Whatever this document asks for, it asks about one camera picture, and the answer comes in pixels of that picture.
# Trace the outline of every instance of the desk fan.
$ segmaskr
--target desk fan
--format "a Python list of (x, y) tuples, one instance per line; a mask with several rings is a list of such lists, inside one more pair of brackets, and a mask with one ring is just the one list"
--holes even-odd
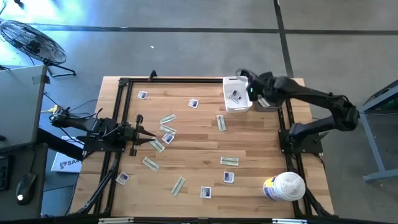
[(67, 60), (62, 47), (37, 29), (18, 21), (7, 20), (0, 24), (0, 34), (12, 46), (28, 56), (40, 60), (44, 65), (55, 66), (71, 72), (54, 75), (48, 69), (52, 77), (76, 75), (74, 70), (60, 66)]

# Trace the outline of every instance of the wooden tabletop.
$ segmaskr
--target wooden tabletop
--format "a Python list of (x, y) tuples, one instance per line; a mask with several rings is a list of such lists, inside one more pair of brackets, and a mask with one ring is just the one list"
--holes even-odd
[[(102, 117), (112, 117), (120, 77), (104, 77), (96, 110)], [(304, 85), (303, 79), (296, 82)], [(137, 98), (146, 91), (146, 100)], [(126, 89), (122, 96), (120, 121)], [(191, 98), (198, 108), (188, 107)], [(308, 103), (292, 100), (296, 122), (312, 121)], [(177, 130), (175, 139), (166, 145), (161, 140), (159, 119), (174, 113), (176, 120), (167, 126)], [(273, 202), (264, 195), (266, 179), (286, 171), (284, 155), (279, 152), (277, 113), (227, 113), (220, 83), (135, 83), (127, 121), (135, 123), (144, 116), (143, 127), (157, 135), (166, 147), (158, 153), (150, 144), (139, 146), (137, 156), (122, 155), (119, 171), (130, 175), (125, 185), (116, 184), (112, 216), (115, 217), (293, 217), (291, 202)], [(216, 115), (225, 118), (226, 131), (220, 132)], [(220, 165), (220, 157), (238, 157), (239, 166)], [(103, 152), (93, 153), (81, 167), (72, 212), (77, 211), (97, 188)], [(160, 165), (157, 172), (141, 161), (149, 157)], [(333, 213), (325, 172), (319, 158), (303, 154), (308, 188), (326, 210)], [(235, 183), (223, 182), (224, 171), (235, 173)], [(178, 197), (171, 189), (179, 177), (187, 181)], [(211, 199), (200, 198), (200, 187), (212, 187)]]

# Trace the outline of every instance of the white bin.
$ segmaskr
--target white bin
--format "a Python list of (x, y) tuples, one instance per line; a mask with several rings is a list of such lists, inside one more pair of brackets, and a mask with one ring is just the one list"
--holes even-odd
[[(249, 95), (246, 91), (248, 85), (248, 78), (244, 76), (240, 77), (224, 77), (223, 78), (223, 92), (225, 110), (229, 113), (242, 113), (246, 112), (252, 105), (253, 102), (249, 100)], [(239, 103), (235, 103), (229, 98), (229, 95), (236, 90), (238, 91), (242, 99)]]

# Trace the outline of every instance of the gray floor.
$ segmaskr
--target gray floor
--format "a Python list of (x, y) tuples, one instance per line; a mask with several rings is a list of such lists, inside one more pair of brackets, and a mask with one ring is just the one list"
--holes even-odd
[[(280, 0), (280, 6), (286, 29), (397, 29), (398, 2), (394, 0)], [(26, 1), (25, 11), (10, 2), (0, 18), (102, 27), (278, 28), (272, 0), (36, 0)], [(52, 84), (46, 86), (49, 95), (65, 106), (96, 98), (102, 77), (108, 75), (149, 75), (156, 70), (160, 76), (228, 76), (237, 68), (286, 75), (278, 34), (45, 33), (63, 46), (68, 55), (64, 65), (78, 74), (51, 78)], [(358, 106), (398, 78), (397, 41), (396, 35), (287, 35), (294, 76), (304, 78), (309, 87), (347, 95)], [(31, 65), (29, 58), (6, 42), (0, 42), (0, 55), (2, 65)], [(51, 106), (44, 99), (43, 108)], [(95, 103), (91, 103), (80, 111), (92, 112), (94, 108)], [(316, 118), (328, 115), (316, 107), (312, 107), (312, 113)], [(41, 116), (41, 127), (61, 136), (47, 119), (48, 115)], [(322, 143), (336, 214), (396, 222), (398, 180), (362, 181), (363, 174), (377, 171), (362, 125), (349, 133), (332, 131)], [(47, 172), (45, 189), (49, 191), (44, 194), (44, 213), (65, 213), (71, 187), (51, 189), (74, 181), (74, 175)], [(59, 207), (52, 200), (55, 197), (59, 198)]]

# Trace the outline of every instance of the computer mouse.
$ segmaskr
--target computer mouse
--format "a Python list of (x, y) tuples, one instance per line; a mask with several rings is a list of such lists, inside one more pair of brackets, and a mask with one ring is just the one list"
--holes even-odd
[(35, 174), (25, 174), (17, 184), (16, 197), (19, 205), (27, 205), (33, 198)]

